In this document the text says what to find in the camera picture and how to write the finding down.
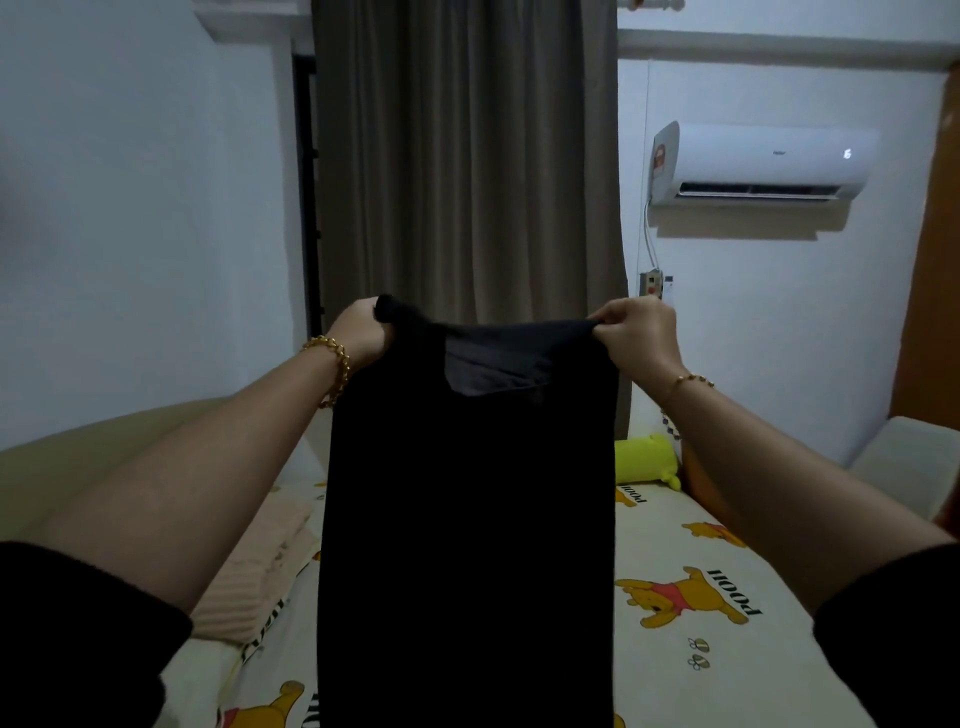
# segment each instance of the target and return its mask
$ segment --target winnie the pooh print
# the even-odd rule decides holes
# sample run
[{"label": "winnie the pooh print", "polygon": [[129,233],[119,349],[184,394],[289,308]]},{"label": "winnie the pooh print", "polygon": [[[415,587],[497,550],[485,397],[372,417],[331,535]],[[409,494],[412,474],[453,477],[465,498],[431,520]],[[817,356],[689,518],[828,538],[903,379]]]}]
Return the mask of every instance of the winnie the pooh print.
[{"label": "winnie the pooh print", "polygon": [[630,595],[628,604],[654,613],[640,620],[640,624],[647,629],[663,627],[685,610],[720,612],[734,624],[746,624],[750,621],[710,586],[702,571],[693,567],[684,567],[684,571],[689,574],[689,578],[671,584],[639,579],[617,579],[613,583]]}]

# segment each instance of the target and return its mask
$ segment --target yellow pillow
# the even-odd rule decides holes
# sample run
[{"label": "yellow pillow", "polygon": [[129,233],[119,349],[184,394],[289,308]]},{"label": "yellow pillow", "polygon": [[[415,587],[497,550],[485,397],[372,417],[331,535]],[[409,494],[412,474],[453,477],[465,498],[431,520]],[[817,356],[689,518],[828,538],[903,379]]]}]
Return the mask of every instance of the yellow pillow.
[{"label": "yellow pillow", "polygon": [[664,435],[617,440],[613,443],[616,456],[616,484],[662,480],[675,491],[680,490],[677,477],[677,454]]}]

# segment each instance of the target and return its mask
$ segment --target curtain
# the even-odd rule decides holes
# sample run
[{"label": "curtain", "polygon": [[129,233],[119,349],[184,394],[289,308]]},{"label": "curtain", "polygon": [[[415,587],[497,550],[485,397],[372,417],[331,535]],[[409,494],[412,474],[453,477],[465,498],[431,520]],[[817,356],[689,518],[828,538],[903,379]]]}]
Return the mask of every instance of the curtain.
[{"label": "curtain", "polygon": [[454,324],[627,295],[615,0],[314,0],[313,18],[328,322],[379,293]]}]

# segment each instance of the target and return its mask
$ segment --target gold bracelet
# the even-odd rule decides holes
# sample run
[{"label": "gold bracelet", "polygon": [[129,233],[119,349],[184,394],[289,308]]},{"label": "gold bracelet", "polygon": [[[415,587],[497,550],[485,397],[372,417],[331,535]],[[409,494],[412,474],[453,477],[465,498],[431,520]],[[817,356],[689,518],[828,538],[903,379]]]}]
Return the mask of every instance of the gold bracelet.
[{"label": "gold bracelet", "polygon": [[[715,386],[716,386],[715,383],[713,383],[712,381],[710,381],[709,379],[707,379],[705,376],[693,375],[693,374],[691,374],[691,375],[680,375],[680,376],[678,376],[676,379],[673,380],[673,384],[671,384],[671,385],[670,385],[670,389],[667,390],[667,392],[666,392],[666,397],[663,398],[663,405],[664,405],[664,406],[666,406],[667,401],[668,401],[668,400],[670,399],[670,397],[673,395],[673,391],[674,391],[677,387],[680,386],[681,382],[685,382],[685,381],[702,381],[702,382],[704,382],[708,387],[715,387]],[[681,435],[680,435],[680,431],[677,429],[677,426],[673,424],[673,421],[667,416],[667,414],[666,414],[666,412],[664,411],[663,407],[660,408],[660,416],[663,417],[663,425],[666,427],[667,433],[668,433],[674,440],[680,440],[680,439],[682,439],[682,438],[681,438]]]},{"label": "gold bracelet", "polygon": [[314,336],[303,345],[302,352],[311,347],[325,346],[337,355],[337,379],[333,383],[333,388],[326,393],[324,400],[317,406],[317,409],[327,409],[337,403],[337,399],[344,393],[344,387],[347,386],[347,380],[350,379],[350,355],[344,351],[343,346],[337,343],[336,339],[329,336]]},{"label": "gold bracelet", "polygon": [[670,389],[666,391],[666,397],[663,398],[663,403],[666,404],[669,399],[673,396],[673,392],[677,387],[679,387],[685,381],[702,381],[707,384],[708,387],[715,387],[712,381],[707,379],[705,376],[701,375],[680,375],[673,380],[673,384],[670,385]]}]

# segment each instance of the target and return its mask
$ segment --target towel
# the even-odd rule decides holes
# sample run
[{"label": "towel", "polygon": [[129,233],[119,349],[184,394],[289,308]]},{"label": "towel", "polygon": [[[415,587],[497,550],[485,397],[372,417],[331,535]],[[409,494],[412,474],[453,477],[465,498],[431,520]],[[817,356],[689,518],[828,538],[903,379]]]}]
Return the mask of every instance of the towel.
[{"label": "towel", "polygon": [[193,636],[246,644],[316,551],[307,503],[270,493],[190,617]]}]

